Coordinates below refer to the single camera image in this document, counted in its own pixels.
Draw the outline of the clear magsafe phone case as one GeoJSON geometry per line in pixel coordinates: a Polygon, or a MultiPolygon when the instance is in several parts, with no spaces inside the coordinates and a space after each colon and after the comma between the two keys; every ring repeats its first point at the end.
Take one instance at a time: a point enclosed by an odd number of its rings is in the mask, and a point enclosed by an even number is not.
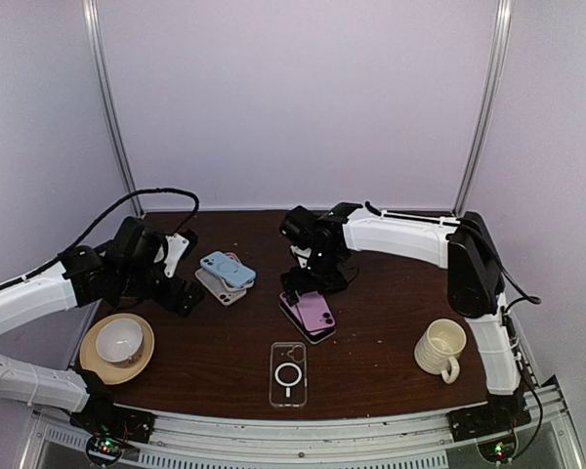
{"type": "Polygon", "coordinates": [[[275,342],[270,356],[269,401],[273,407],[302,407],[308,398],[307,350],[301,342],[275,342]]]}

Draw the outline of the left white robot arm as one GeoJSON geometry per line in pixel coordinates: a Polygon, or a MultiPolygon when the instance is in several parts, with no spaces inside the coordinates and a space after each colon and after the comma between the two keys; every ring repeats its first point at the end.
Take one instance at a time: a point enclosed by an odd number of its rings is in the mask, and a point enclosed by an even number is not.
{"type": "MultiPolygon", "coordinates": [[[[76,244],[49,266],[0,285],[0,335],[45,316],[98,301],[112,307],[127,299],[152,300],[185,318],[203,288],[176,274],[198,243],[192,230],[164,234],[126,218],[114,239],[95,248],[76,244]]],[[[121,423],[102,379],[92,371],[57,370],[0,354],[0,399],[81,413],[101,434],[121,423]]]]}

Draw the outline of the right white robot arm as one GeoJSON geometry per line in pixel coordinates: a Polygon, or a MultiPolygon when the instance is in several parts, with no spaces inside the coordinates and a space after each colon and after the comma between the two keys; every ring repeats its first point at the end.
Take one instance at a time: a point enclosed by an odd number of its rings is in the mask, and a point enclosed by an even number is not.
{"type": "Polygon", "coordinates": [[[279,231],[297,264],[280,277],[286,299],[339,293],[349,282],[341,266],[354,252],[370,251],[423,261],[447,271],[447,302],[476,339],[487,404],[481,423],[503,430],[519,414],[525,386],[505,290],[513,283],[481,215],[414,215],[380,210],[370,202],[341,202],[323,214],[303,206],[288,211],[279,231]]]}

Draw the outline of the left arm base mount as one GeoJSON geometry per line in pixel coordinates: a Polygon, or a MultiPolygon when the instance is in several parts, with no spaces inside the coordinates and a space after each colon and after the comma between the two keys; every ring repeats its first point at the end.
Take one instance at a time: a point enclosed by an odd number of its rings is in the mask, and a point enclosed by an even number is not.
{"type": "Polygon", "coordinates": [[[155,416],[151,412],[121,406],[113,406],[110,411],[69,413],[69,423],[90,435],[85,444],[85,455],[91,463],[102,468],[136,451],[135,443],[147,444],[154,422],[155,416]]]}

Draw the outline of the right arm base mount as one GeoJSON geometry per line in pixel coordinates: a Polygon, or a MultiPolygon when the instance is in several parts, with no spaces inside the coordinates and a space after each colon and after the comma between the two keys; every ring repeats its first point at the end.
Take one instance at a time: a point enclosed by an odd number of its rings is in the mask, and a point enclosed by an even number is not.
{"type": "Polygon", "coordinates": [[[480,456],[493,464],[509,463],[519,452],[517,429],[531,422],[528,410],[511,416],[501,408],[479,405],[447,415],[454,442],[475,440],[480,456]]]}

